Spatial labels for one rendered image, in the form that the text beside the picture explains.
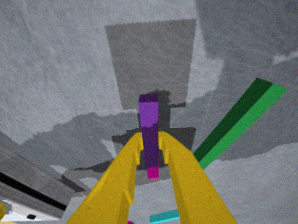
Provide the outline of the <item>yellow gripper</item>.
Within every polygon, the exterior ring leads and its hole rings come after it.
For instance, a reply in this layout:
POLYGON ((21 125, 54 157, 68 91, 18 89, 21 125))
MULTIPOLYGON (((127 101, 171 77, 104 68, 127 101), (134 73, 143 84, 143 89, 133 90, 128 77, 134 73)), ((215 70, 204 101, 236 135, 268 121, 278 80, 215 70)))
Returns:
MULTIPOLYGON (((170 134, 158 132, 173 184, 181 224, 238 224, 193 153, 170 134)), ((128 224, 142 132, 126 143, 66 224, 128 224)))

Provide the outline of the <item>turquoise rod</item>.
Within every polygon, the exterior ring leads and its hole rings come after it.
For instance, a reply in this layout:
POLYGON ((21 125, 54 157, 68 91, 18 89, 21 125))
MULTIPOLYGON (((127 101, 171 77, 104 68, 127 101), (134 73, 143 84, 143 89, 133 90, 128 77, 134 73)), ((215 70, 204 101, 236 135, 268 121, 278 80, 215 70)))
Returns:
POLYGON ((165 222, 165 221, 170 221, 175 219, 180 219, 178 209, 151 215, 150 223, 155 224, 155 223, 160 223, 160 222, 165 222))

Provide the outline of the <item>purple rod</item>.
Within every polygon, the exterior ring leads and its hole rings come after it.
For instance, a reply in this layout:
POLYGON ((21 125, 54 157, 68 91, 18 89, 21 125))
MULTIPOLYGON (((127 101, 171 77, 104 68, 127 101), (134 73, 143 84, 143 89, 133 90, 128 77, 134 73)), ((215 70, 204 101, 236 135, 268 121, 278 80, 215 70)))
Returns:
POLYGON ((139 112, 146 168, 158 168, 158 97, 139 97, 139 112))

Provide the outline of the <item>green rod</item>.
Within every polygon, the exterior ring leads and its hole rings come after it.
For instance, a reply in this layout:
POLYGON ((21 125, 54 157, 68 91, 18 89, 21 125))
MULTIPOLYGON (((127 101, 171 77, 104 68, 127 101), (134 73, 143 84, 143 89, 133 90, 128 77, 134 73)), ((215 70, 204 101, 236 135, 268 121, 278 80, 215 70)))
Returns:
POLYGON ((193 153, 204 170, 288 89, 256 78, 241 98, 193 153))

